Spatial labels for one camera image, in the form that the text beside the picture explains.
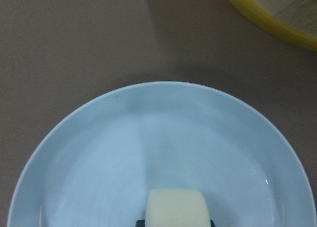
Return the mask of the yellow bamboo steamer basket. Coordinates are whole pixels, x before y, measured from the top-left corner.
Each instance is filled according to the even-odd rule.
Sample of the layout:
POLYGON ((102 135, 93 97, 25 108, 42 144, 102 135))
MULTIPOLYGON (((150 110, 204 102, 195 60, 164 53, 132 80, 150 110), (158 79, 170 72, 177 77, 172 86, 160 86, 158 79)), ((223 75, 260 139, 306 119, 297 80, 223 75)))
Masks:
POLYGON ((266 32, 307 50, 317 50, 317 0, 229 0, 266 32))

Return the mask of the white steamed bun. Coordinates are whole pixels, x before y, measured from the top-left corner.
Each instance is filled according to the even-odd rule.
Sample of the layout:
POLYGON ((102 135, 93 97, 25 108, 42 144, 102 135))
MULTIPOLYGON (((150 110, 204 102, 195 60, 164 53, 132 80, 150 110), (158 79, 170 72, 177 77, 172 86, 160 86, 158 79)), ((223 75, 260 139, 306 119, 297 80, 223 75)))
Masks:
POLYGON ((149 192, 146 227, 210 227, 203 194, 196 189, 153 189, 149 192))

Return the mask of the light blue plate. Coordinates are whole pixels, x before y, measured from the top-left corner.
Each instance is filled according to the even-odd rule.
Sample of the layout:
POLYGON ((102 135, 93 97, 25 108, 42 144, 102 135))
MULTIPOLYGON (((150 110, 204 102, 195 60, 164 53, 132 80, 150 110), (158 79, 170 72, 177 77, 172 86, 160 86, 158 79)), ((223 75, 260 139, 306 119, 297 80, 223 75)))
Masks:
POLYGON ((280 131, 222 91, 150 82, 61 121, 15 188, 9 227, 133 227, 154 188, 200 190, 217 227, 314 227, 305 170, 280 131))

